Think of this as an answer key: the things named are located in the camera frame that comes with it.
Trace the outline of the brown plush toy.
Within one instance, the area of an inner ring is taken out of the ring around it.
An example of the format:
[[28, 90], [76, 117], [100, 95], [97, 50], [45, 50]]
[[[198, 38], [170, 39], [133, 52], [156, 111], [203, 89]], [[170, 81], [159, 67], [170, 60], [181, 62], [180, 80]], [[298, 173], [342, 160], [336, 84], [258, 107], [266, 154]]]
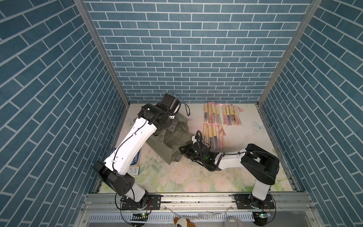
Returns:
[[196, 227], [194, 223], [192, 223], [188, 218], [174, 218], [175, 227]]

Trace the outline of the white red-flecked fan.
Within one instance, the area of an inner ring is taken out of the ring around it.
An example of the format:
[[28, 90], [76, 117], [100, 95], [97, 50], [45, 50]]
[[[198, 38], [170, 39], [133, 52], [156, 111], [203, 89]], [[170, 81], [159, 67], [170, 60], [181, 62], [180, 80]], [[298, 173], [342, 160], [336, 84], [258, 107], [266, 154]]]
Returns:
[[229, 106], [229, 110], [230, 110], [230, 117], [231, 117], [232, 125], [237, 125], [233, 105]]

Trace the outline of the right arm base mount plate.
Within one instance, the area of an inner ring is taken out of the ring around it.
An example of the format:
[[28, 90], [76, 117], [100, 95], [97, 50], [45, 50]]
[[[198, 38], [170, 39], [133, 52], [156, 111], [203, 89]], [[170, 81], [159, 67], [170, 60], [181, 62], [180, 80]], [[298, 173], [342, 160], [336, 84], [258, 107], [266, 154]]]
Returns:
[[271, 194], [267, 194], [265, 200], [261, 201], [252, 194], [233, 194], [231, 197], [234, 199], [237, 209], [239, 210], [253, 210], [253, 209], [275, 209], [276, 204]]

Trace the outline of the blue illustrated book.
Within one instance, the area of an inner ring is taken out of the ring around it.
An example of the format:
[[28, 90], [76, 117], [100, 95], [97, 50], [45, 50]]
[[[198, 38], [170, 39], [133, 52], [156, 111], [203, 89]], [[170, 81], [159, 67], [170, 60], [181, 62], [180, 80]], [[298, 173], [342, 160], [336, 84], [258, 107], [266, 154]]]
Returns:
[[[110, 154], [109, 154], [109, 155], [114, 154], [114, 153], [115, 153], [115, 151], [116, 151], [116, 148], [112, 149], [112, 150], [110, 151]], [[132, 160], [132, 162], [131, 162], [130, 166], [135, 166], [135, 165], [138, 163], [139, 158], [140, 158], [140, 152], [141, 152], [141, 150], [139, 150], [139, 151], [138, 151], [138, 153], [136, 154], [136, 156], [133, 158], [133, 160]]]

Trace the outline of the pink striped fan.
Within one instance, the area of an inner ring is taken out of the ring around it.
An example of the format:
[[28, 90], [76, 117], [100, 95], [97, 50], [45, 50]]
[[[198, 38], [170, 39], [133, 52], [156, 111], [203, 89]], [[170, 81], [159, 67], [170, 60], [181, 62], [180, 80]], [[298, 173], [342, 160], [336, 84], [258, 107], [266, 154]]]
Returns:
[[218, 137], [219, 137], [219, 149], [224, 149], [225, 148], [225, 131], [222, 125], [219, 125], [218, 127], [219, 131], [218, 131]]

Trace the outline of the olive green canvas tote bag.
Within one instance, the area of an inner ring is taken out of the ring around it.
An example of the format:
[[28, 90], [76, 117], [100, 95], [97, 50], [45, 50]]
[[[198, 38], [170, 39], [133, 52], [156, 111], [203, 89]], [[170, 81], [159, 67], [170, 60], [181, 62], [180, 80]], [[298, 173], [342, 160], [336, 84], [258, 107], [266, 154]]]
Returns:
[[188, 119], [178, 113], [172, 126], [174, 131], [169, 129], [157, 130], [150, 136], [146, 143], [167, 163], [179, 162], [182, 154], [180, 147], [192, 143], [192, 134], [189, 132]]

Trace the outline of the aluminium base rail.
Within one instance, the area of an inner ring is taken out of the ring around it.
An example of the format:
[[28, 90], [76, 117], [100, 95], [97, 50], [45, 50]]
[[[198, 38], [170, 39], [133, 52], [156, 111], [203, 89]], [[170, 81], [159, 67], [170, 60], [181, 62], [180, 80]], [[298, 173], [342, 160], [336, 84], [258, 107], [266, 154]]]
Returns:
[[160, 210], [121, 209], [115, 194], [89, 194], [75, 222], [77, 227], [175, 227], [174, 218], [188, 218], [197, 227], [321, 227], [307, 193], [270, 193], [275, 209], [237, 209], [238, 193], [160, 194]]

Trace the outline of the second-row bamboo folding fan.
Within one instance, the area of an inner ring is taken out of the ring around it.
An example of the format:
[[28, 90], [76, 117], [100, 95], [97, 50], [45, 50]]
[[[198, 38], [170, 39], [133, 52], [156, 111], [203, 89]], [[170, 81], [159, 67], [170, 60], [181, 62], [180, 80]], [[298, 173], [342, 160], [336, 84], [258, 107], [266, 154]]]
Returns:
[[213, 134], [213, 126], [208, 125], [208, 138], [209, 138], [209, 144], [211, 146], [211, 149], [213, 150], [215, 148], [214, 145], [214, 134]]

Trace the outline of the purple folding fan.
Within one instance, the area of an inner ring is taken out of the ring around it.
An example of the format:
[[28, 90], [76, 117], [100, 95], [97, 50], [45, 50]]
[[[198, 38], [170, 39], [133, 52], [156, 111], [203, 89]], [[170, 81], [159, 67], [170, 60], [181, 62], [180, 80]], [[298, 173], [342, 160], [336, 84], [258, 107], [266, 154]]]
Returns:
[[227, 124], [229, 126], [232, 126], [232, 120], [231, 120], [229, 106], [226, 106], [226, 116], [227, 116]]

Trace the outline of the white blue small box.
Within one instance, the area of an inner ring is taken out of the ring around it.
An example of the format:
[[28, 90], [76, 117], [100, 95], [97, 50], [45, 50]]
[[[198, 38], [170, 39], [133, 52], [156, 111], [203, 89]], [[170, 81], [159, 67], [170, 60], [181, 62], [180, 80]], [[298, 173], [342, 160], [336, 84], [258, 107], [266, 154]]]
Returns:
[[138, 166], [131, 166], [127, 173], [131, 176], [138, 176], [140, 174], [140, 168]]

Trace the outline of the pink folding fan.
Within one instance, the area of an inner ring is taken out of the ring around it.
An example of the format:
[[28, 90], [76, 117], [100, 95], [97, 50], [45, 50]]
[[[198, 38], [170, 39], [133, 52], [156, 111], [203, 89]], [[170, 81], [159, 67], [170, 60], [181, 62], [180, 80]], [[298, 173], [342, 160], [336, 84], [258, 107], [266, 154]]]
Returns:
[[214, 116], [213, 116], [213, 108], [211, 103], [208, 103], [208, 115], [209, 115], [209, 123], [214, 123]]

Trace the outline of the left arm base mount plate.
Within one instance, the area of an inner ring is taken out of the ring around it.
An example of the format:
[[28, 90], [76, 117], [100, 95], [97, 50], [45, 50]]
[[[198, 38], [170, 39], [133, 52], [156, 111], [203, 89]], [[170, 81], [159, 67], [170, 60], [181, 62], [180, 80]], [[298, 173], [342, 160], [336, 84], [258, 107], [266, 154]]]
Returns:
[[134, 201], [131, 197], [123, 196], [121, 199], [123, 211], [126, 210], [145, 210], [150, 211], [160, 210], [162, 195], [160, 194], [146, 194], [140, 201]]

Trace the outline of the black patterned bamboo folding fan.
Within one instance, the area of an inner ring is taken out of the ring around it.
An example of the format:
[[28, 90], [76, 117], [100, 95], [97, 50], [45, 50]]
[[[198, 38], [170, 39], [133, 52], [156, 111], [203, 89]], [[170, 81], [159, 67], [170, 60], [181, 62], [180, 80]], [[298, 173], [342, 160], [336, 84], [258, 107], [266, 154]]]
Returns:
[[203, 107], [203, 118], [204, 123], [209, 123], [209, 107], [207, 103], [205, 103]]

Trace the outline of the brown folding fan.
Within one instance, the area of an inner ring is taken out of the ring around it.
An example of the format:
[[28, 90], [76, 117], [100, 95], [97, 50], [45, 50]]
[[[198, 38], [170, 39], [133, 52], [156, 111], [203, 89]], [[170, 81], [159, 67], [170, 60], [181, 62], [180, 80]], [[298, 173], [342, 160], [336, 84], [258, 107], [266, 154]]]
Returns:
[[213, 108], [214, 123], [217, 123], [216, 122], [216, 109], [215, 109], [215, 105], [213, 103], [211, 103], [211, 105], [212, 105], [212, 108]]

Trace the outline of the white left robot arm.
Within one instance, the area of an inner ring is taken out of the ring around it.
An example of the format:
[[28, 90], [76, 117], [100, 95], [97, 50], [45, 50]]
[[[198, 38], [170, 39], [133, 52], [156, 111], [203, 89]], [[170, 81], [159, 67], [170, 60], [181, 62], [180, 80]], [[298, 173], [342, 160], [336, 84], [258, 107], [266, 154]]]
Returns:
[[173, 125], [180, 106], [180, 101], [167, 93], [156, 105], [142, 106], [126, 138], [109, 157], [104, 161], [96, 161], [93, 165], [93, 169], [106, 185], [119, 196], [132, 199], [139, 208], [147, 203], [148, 192], [128, 174], [129, 167], [149, 137], [157, 130], [168, 129]]

